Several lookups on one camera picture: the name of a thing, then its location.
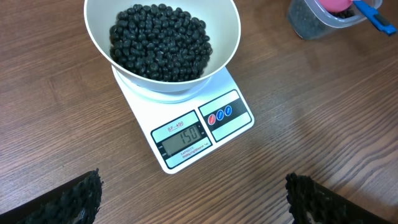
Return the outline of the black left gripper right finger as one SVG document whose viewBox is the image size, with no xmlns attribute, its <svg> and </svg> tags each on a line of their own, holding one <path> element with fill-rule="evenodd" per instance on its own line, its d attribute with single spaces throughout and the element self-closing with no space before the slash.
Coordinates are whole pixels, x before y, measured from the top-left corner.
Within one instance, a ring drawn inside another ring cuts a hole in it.
<svg viewBox="0 0 398 224">
<path fill-rule="evenodd" d="M 287 174 L 285 188 L 294 224 L 390 224 L 306 175 Z"/>
</svg>

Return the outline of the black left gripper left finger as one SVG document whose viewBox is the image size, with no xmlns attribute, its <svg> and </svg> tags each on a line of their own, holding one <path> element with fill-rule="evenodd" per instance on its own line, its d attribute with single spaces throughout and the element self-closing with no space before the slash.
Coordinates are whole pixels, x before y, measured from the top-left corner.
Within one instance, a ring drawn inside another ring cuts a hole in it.
<svg viewBox="0 0 398 224">
<path fill-rule="evenodd" d="M 103 181 L 99 175 L 99 170 L 91 170 L 1 214 L 1 223 L 93 223 L 100 210 L 102 186 Z"/>
</svg>

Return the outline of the pink scoop with blue handle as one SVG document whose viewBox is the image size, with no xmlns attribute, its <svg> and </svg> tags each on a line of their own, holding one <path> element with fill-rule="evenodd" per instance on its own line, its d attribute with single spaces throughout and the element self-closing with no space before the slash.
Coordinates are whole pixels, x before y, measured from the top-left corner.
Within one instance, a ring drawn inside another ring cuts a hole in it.
<svg viewBox="0 0 398 224">
<path fill-rule="evenodd" d="M 397 32 L 387 19 L 380 15 L 379 11 L 362 0 L 319 0 L 320 4 L 329 12 L 340 12 L 349 8 L 352 4 L 373 24 L 373 26 L 388 36 Z"/>
</svg>

